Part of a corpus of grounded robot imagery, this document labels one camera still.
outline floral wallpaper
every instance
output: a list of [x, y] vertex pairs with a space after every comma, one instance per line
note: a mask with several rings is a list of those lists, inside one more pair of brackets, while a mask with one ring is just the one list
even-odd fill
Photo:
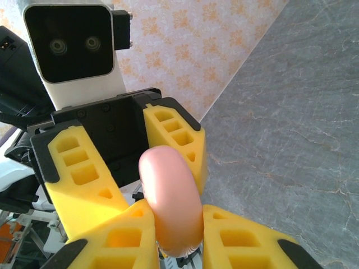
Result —
[[[201, 120], [287, 2], [113, 0], [134, 15], [133, 47], [117, 54], [127, 90], [157, 87]], [[26, 39], [15, 0], [1, 1], [0, 25]]]

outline camera lens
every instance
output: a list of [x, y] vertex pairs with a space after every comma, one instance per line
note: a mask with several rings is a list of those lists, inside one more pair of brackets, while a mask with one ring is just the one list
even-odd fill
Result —
[[55, 55], [63, 55], [67, 51], [67, 45], [61, 39], [54, 39], [50, 43], [50, 49]]
[[92, 52], [95, 52], [101, 46], [101, 42], [96, 36], [90, 36], [89, 38], [87, 38], [85, 44], [87, 49]]

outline robot camera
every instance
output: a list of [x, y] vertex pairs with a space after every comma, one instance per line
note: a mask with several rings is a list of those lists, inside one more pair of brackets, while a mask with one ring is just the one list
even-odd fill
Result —
[[116, 50], [130, 47], [129, 12], [101, 1], [19, 0], [18, 6], [33, 60], [57, 110], [125, 91]]

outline pink object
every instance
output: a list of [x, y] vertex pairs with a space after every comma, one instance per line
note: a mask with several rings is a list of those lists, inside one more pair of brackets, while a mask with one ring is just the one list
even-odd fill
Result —
[[203, 240], [204, 227], [200, 195], [187, 163], [174, 148], [158, 146], [142, 154], [139, 171], [160, 248], [176, 258], [191, 254]]

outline yellow sponge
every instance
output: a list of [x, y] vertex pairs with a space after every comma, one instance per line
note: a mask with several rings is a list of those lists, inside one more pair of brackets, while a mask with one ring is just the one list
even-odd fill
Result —
[[277, 243], [291, 237], [204, 205], [203, 269], [297, 269]]
[[60, 180], [45, 185], [69, 239], [128, 208], [83, 126], [61, 131], [48, 148]]
[[208, 176], [204, 129], [193, 130], [173, 108], [149, 104], [143, 113], [149, 146], [175, 148], [186, 160], [202, 195]]
[[146, 200], [78, 239], [88, 243], [68, 269], [159, 269], [154, 216]]

